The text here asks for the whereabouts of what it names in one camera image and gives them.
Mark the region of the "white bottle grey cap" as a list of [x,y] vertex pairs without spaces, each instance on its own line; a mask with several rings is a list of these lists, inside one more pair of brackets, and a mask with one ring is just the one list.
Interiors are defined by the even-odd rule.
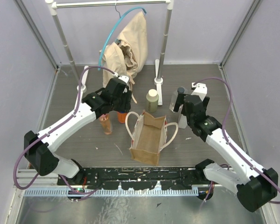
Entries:
[[181,105],[179,108],[179,111],[178,111],[178,122],[177,123],[178,123],[178,127],[180,129],[185,129],[188,126],[188,124],[187,124],[186,116],[184,116],[182,114],[182,109],[183,109],[183,106]]

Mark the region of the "blue bottle white pump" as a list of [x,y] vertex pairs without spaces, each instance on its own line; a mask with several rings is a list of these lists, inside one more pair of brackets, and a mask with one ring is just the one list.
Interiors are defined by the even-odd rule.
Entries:
[[125,112],[117,112],[118,121],[121,124],[125,123],[127,113]]

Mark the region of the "pink cap amber bottle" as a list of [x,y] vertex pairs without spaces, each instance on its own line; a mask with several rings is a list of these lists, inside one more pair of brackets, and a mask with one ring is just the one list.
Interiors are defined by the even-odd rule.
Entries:
[[99,117],[99,122],[102,126],[103,132],[106,135],[109,135],[112,133],[112,123],[111,123],[109,114],[103,114],[101,117]]

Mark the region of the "cream lid green jar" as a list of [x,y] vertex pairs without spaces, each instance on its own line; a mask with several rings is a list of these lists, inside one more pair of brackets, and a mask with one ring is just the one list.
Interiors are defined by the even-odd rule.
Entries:
[[146,95],[146,111],[153,113],[157,111],[159,95],[157,90],[150,89]]

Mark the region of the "canvas tote bag with handles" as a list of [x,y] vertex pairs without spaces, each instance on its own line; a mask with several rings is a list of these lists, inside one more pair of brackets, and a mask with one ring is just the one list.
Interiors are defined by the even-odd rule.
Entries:
[[[128,126],[130,115],[137,117],[133,131]],[[165,116],[155,118],[146,111],[129,112],[125,126],[131,138],[131,159],[152,166],[159,165],[161,151],[171,144],[179,129],[176,122],[168,123]]]

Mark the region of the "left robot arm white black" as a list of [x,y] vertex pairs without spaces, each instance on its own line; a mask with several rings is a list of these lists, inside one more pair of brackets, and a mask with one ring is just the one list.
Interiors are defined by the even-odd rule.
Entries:
[[38,175],[54,173],[63,175],[74,185],[84,180],[82,167],[74,160],[65,159],[55,152],[71,135],[83,126],[111,111],[129,112],[131,95],[128,76],[113,77],[105,88],[87,94],[77,107],[48,128],[24,136],[24,146],[29,150],[25,158]]

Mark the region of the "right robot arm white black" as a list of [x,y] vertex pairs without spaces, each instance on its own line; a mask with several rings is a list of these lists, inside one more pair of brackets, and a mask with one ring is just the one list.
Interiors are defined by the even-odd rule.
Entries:
[[201,100],[198,95],[179,93],[174,111],[181,109],[192,132],[215,149],[233,170],[206,159],[195,166],[196,180],[201,184],[213,181],[224,186],[237,196],[246,210],[255,212],[277,196],[278,173],[249,157],[214,117],[206,115],[209,100],[209,97]]

